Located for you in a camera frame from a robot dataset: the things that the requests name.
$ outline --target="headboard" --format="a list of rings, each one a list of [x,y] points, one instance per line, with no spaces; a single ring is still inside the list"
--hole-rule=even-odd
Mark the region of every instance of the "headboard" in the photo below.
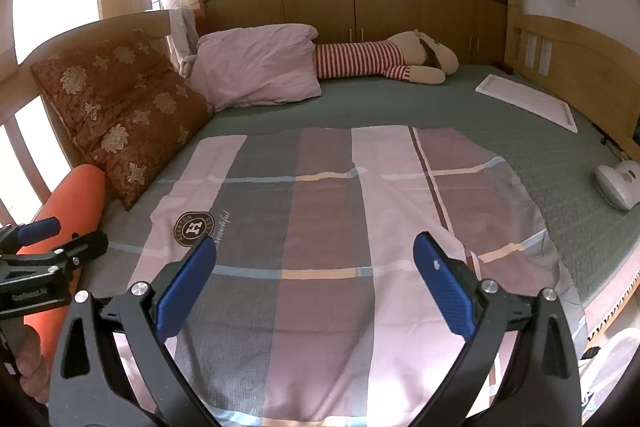
[[[4,129],[20,166],[42,203],[49,198],[50,192],[31,158],[15,120],[15,113],[41,94],[40,86],[31,73],[31,64],[70,48],[97,44],[137,28],[143,29],[158,39],[159,48],[165,54],[168,53],[165,37],[171,33],[169,12],[160,10],[132,13],[80,26],[49,39],[34,49],[14,74],[0,80],[0,125],[4,124]],[[56,139],[69,165],[75,167],[85,163],[78,149],[71,142],[58,115],[44,99],[43,103]],[[13,223],[13,219],[2,201],[0,201],[0,223]]]
[[[513,11],[510,18],[520,35],[507,64],[575,107],[640,162],[632,139],[640,115],[640,55],[565,20]]]

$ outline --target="silver screw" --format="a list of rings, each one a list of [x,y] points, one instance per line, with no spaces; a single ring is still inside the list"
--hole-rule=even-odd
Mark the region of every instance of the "silver screw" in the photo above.
[[[545,288],[542,290],[542,296],[548,301],[555,301],[558,298],[556,290],[553,288]]]
[[[84,302],[88,298],[89,298],[89,292],[87,290],[80,290],[78,293],[76,293],[76,296],[74,297],[76,302]]]
[[[131,287],[131,293],[133,293],[133,295],[140,297],[141,295],[144,295],[148,289],[149,289],[149,285],[146,282],[136,282]]]
[[[484,293],[496,293],[498,291],[498,283],[493,279],[485,279],[481,282],[480,287]]]

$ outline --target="orange bolster pillow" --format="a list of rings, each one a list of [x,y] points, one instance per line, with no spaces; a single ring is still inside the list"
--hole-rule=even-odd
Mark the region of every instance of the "orange bolster pillow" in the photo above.
[[[104,172],[93,165],[81,165],[66,175],[52,192],[51,197],[33,218],[34,221],[57,217],[60,233],[35,245],[23,247],[18,253],[46,253],[58,245],[71,241],[72,234],[84,235],[98,229],[106,198]],[[75,270],[69,285],[71,295],[76,292],[80,269]],[[40,335],[40,350],[49,363],[53,363],[66,308],[27,315],[24,323],[32,326]]]

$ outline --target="plush dog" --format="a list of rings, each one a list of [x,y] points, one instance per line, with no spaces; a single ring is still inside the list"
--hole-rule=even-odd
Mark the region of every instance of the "plush dog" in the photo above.
[[[318,80],[380,74],[415,84],[441,84],[458,70],[456,54],[418,30],[385,41],[320,44],[314,64]]]

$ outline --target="white tray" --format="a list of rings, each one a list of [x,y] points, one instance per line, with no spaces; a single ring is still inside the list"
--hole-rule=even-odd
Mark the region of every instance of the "white tray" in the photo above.
[[[557,123],[571,132],[578,133],[569,105],[554,96],[495,74],[487,76],[476,87],[476,91],[511,105],[517,105],[519,108]]]

